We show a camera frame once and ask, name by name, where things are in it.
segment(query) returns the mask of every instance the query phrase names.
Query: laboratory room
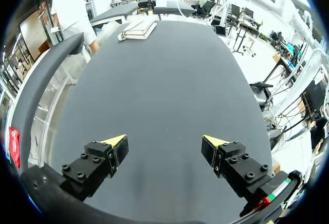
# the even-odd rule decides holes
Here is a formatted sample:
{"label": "laboratory room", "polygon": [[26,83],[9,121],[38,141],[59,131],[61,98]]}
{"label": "laboratory room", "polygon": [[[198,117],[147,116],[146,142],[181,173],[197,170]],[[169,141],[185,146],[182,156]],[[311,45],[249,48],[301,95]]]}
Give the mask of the laboratory room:
{"label": "laboratory room", "polygon": [[15,206],[56,223],[317,223],[318,1],[12,1],[0,128]]}

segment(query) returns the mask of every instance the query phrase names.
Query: computer monitor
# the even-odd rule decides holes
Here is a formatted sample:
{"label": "computer monitor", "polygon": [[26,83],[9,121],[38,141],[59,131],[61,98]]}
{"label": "computer monitor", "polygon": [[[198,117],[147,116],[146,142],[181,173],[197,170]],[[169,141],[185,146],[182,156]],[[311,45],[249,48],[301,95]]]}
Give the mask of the computer monitor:
{"label": "computer monitor", "polygon": [[251,11],[249,8],[246,7],[244,12],[249,17],[253,17],[253,11]]}
{"label": "computer monitor", "polygon": [[236,16],[237,18],[240,17],[240,7],[232,4],[232,15]]}

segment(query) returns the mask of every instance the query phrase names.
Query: person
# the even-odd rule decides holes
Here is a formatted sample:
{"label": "person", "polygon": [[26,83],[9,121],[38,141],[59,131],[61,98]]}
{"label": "person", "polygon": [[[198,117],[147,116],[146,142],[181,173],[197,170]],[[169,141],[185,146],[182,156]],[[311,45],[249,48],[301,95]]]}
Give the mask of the person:
{"label": "person", "polygon": [[20,68],[18,66],[16,66],[16,74],[17,74],[17,76],[19,77],[19,79],[21,81],[24,80],[24,75],[23,75],[22,71],[20,70]]}
{"label": "person", "polygon": [[201,9],[201,7],[207,2],[207,0],[195,0],[196,5],[192,5],[191,7],[195,10],[195,13]]}
{"label": "person", "polygon": [[84,33],[84,40],[95,53],[99,49],[96,34],[89,22],[85,0],[52,0],[54,26],[61,25],[64,37]]}

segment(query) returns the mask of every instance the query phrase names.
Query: white t-shirt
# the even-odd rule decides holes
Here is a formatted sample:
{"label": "white t-shirt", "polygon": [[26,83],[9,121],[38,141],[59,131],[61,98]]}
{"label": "white t-shirt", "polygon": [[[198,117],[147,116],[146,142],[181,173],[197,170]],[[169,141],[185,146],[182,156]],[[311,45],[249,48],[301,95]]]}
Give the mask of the white t-shirt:
{"label": "white t-shirt", "polygon": [[55,13],[62,30],[88,16],[85,0],[52,0],[51,14]]}

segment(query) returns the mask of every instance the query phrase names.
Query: person sitting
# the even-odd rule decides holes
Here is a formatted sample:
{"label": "person sitting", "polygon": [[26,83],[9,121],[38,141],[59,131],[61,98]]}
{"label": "person sitting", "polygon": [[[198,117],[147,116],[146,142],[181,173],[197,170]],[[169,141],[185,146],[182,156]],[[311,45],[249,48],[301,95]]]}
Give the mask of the person sitting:
{"label": "person sitting", "polygon": [[202,6],[208,1],[208,0],[195,0],[196,4],[192,5],[191,7],[195,10],[195,13],[193,15],[196,15],[198,12],[200,13],[200,10]]}

